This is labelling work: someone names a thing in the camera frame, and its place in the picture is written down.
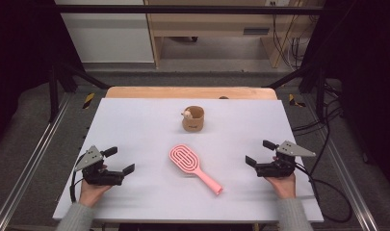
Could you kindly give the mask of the black metal stand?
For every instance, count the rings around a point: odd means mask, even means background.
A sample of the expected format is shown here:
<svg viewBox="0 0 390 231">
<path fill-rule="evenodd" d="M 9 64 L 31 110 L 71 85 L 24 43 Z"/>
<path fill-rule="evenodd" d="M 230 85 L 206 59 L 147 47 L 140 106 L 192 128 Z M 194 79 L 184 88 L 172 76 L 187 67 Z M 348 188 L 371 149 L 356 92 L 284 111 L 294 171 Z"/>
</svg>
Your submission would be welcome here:
<svg viewBox="0 0 390 231">
<path fill-rule="evenodd" d="M 94 86 L 108 90 L 111 86 L 107 85 L 94 77 L 90 76 L 85 70 L 71 66 L 70 64 L 56 63 L 53 64 L 48 72 L 49 96 L 50 96 L 50 118 L 52 122 L 59 113 L 58 84 L 61 84 L 65 92 L 75 92 L 78 85 L 73 77 L 78 76 Z"/>
<path fill-rule="evenodd" d="M 325 74 L 318 64 L 304 64 L 302 67 L 286 75 L 285 77 L 268 84 L 268 88 L 276 90 L 277 88 L 298 77 L 301 78 L 301 82 L 299 84 L 299 91 L 301 93 L 309 93 L 313 88 L 316 88 L 315 115 L 320 120 L 320 122 L 324 122 Z"/>
</svg>

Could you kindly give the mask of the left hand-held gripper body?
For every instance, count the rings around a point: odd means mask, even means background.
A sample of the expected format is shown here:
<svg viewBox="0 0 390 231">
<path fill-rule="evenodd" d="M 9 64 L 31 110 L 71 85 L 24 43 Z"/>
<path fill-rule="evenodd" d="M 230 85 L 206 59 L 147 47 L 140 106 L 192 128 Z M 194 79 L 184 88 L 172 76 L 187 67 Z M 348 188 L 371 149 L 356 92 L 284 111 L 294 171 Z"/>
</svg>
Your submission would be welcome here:
<svg viewBox="0 0 390 231">
<path fill-rule="evenodd" d="M 104 167 L 104 157 L 95 145 L 92 145 L 77 161 L 75 171 L 82 171 L 83 178 L 90 185 L 120 186 L 124 179 L 122 171 L 111 171 Z"/>
</svg>

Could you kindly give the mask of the aluminium rail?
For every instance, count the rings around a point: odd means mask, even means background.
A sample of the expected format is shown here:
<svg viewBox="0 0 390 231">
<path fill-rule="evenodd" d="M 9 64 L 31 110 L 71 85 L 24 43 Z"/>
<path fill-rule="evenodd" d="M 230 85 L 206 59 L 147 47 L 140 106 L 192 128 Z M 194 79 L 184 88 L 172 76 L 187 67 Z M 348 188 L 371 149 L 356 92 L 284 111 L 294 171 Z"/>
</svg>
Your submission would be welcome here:
<svg viewBox="0 0 390 231">
<path fill-rule="evenodd" d="M 0 231 L 5 231 L 8 224 L 15 212 L 23 194 L 26 192 L 38 166 L 43 158 L 50 142 L 52 141 L 62 119 L 68 108 L 68 104 L 72 99 L 72 93 L 65 93 L 56 117 L 47 124 L 42 136 L 40 137 L 38 144 L 32 152 L 31 157 L 26 163 L 25 168 L 22 170 L 20 176 L 15 182 L 13 189 L 11 190 L 8 198 L 0 209 Z"/>
<path fill-rule="evenodd" d="M 316 97 L 311 94 L 304 94 L 304 101 L 307 103 L 307 108 L 313 117 L 315 115 L 315 103 Z M 352 211 L 361 226 L 362 231 L 379 231 L 377 223 L 370 212 L 360 190 L 354 182 L 351 172 L 348 170 L 340 152 L 336 146 L 335 141 L 332 139 L 330 128 L 330 115 L 336 114 L 339 111 L 338 103 L 336 99 L 332 99 L 325 103 L 325 126 L 319 129 L 322 140 L 325 142 L 324 151 L 327 152 L 329 160 L 332 162 L 336 175 L 338 176 L 339 182 L 344 190 L 345 196 L 347 197 Z"/>
</svg>

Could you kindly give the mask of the white cabinet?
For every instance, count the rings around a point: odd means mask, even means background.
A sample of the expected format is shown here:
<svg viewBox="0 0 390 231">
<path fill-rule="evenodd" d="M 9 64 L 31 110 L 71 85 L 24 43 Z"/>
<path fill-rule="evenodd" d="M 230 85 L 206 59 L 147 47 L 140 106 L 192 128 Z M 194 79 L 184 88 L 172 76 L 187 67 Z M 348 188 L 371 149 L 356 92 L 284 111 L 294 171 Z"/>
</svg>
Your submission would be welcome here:
<svg viewBox="0 0 390 231">
<path fill-rule="evenodd" d="M 153 63 L 144 13 L 63 13 L 83 63 Z"/>
</svg>

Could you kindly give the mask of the black curtain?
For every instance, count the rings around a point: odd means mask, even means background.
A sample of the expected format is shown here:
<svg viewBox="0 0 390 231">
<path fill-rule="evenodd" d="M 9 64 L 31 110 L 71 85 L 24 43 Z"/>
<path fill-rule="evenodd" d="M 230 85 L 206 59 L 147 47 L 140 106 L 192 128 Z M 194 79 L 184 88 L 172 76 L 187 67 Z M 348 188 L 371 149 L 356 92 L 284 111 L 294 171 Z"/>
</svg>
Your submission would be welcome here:
<svg viewBox="0 0 390 231">
<path fill-rule="evenodd" d="M 325 0 L 303 61 L 342 83 L 361 144 L 390 183 L 390 0 Z"/>
<path fill-rule="evenodd" d="M 55 0 L 0 0 L 0 140 L 22 92 L 48 81 L 53 64 L 83 65 Z"/>
</svg>

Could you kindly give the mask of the light wooden desk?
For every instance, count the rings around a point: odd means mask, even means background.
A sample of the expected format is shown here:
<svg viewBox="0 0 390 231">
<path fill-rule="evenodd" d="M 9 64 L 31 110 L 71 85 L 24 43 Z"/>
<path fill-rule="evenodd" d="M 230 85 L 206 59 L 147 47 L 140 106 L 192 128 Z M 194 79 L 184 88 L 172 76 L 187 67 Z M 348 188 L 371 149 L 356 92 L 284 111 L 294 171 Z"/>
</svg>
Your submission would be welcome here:
<svg viewBox="0 0 390 231">
<path fill-rule="evenodd" d="M 323 7 L 326 0 L 143 0 L 147 6 Z M 165 38 L 255 37 L 263 44 L 270 64 L 283 62 L 289 42 L 311 37 L 316 15 L 149 13 L 147 16 L 155 64 L 159 64 Z"/>
</svg>

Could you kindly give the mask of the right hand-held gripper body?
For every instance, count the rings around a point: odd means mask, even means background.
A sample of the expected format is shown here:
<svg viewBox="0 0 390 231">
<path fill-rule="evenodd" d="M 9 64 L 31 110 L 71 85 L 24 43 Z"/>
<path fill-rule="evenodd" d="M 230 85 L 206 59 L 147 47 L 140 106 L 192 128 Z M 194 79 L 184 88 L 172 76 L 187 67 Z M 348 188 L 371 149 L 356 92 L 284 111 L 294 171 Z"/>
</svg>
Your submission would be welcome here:
<svg viewBox="0 0 390 231">
<path fill-rule="evenodd" d="M 257 164 L 255 170 L 258 177 L 287 177 L 297 167 L 297 157 L 315 157 L 316 153 L 293 142 L 284 141 L 277 145 L 275 158 L 267 164 Z"/>
</svg>

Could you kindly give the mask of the pink hairbrush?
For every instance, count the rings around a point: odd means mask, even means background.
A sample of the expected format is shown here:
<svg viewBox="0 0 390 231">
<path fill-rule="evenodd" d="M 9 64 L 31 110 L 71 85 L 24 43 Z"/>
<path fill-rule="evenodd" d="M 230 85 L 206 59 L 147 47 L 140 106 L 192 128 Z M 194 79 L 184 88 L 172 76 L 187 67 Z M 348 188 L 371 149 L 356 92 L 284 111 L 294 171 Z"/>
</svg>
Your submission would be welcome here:
<svg viewBox="0 0 390 231">
<path fill-rule="evenodd" d="M 169 152 L 170 160 L 183 172 L 194 174 L 215 194 L 220 195 L 223 186 L 206 174 L 200 167 L 200 160 L 186 144 L 178 144 Z"/>
</svg>

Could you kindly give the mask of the brown cup with animal figure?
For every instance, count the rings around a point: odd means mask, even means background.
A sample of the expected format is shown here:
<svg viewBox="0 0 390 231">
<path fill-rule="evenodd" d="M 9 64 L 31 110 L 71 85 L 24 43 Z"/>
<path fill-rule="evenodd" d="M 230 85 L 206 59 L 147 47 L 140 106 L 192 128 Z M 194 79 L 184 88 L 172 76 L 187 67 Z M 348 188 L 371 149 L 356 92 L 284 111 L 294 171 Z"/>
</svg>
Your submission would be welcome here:
<svg viewBox="0 0 390 231">
<path fill-rule="evenodd" d="M 204 125 L 204 110 L 199 106 L 189 106 L 182 113 L 182 126 L 187 132 L 199 132 Z"/>
</svg>

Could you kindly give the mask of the person's left hand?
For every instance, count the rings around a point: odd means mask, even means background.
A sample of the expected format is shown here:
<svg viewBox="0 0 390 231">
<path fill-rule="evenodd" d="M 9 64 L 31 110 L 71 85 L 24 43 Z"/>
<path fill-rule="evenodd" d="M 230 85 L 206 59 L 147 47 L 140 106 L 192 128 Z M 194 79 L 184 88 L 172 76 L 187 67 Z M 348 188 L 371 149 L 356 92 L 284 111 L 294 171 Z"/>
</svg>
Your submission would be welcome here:
<svg viewBox="0 0 390 231">
<path fill-rule="evenodd" d="M 95 186 L 82 181 L 79 203 L 92 208 L 111 186 Z"/>
</svg>

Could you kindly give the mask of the white board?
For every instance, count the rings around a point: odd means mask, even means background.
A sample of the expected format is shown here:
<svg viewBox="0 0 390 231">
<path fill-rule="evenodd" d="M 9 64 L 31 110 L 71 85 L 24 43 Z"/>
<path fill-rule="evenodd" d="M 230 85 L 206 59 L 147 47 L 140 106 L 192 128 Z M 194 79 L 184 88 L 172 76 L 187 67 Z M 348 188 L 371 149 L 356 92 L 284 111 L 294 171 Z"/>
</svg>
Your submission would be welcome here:
<svg viewBox="0 0 390 231">
<path fill-rule="evenodd" d="M 199 132 L 183 129 L 182 113 L 189 106 L 204 110 Z M 108 168 L 136 168 L 104 194 L 94 217 L 150 223 L 276 221 L 273 188 L 257 177 L 245 157 L 268 163 L 273 152 L 263 147 L 263 140 L 293 138 L 279 100 L 104 98 L 83 146 L 116 146 L 117 154 L 105 161 Z M 220 195 L 170 160 L 178 144 L 189 146 L 201 169 L 223 186 Z"/>
</svg>

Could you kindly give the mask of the wooden table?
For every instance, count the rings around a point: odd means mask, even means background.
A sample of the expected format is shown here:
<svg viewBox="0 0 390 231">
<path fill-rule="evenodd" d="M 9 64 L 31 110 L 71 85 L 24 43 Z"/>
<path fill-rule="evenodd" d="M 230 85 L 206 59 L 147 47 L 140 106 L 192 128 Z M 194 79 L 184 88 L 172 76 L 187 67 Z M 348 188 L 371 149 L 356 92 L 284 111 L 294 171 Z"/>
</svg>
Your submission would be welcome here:
<svg viewBox="0 0 390 231">
<path fill-rule="evenodd" d="M 205 98 L 276 100 L 269 88 L 249 87 L 111 87 L 106 98 Z"/>
</svg>

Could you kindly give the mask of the black horizontal bar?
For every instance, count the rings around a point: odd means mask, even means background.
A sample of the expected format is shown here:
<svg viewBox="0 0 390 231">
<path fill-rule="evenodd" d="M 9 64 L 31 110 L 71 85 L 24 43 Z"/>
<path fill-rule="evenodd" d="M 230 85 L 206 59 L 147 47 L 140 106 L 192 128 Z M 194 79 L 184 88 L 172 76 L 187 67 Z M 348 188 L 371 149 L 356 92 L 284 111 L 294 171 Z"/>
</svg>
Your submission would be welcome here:
<svg viewBox="0 0 390 231">
<path fill-rule="evenodd" d="M 296 14 L 322 15 L 340 9 L 320 7 L 240 7 L 240 6 L 141 6 L 141 5 L 55 5 L 58 13 L 198 13 L 198 14 Z"/>
</svg>

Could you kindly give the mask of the yellow black tape strip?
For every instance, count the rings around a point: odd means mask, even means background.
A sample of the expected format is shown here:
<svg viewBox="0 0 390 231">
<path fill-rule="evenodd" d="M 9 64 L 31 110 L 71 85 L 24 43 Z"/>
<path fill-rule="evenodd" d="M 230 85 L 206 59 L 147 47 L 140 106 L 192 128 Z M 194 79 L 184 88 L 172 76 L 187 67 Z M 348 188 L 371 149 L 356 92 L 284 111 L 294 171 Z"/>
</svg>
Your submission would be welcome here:
<svg viewBox="0 0 390 231">
<path fill-rule="evenodd" d="M 87 109 L 87 108 L 90 106 L 90 104 L 91 104 L 93 98 L 94 98 L 94 93 L 91 92 L 91 93 L 89 93 L 89 94 L 87 95 L 87 97 L 86 97 L 86 99 L 85 99 L 85 102 L 84 102 L 84 104 L 83 104 L 83 109 Z"/>
<path fill-rule="evenodd" d="M 289 94 L 289 104 L 290 106 L 296 106 L 296 107 L 306 107 L 305 103 L 297 102 L 293 94 Z"/>
</svg>

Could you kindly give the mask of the person's right hand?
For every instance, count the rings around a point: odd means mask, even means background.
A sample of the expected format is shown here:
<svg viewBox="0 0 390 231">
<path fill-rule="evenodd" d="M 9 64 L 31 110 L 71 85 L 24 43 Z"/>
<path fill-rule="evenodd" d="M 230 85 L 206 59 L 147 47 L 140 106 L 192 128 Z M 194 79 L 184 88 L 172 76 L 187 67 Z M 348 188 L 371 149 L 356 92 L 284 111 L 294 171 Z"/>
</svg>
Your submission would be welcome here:
<svg viewBox="0 0 390 231">
<path fill-rule="evenodd" d="M 291 174 L 287 177 L 266 177 L 266 180 L 272 185 L 276 195 L 280 199 L 296 198 L 296 176 Z"/>
</svg>

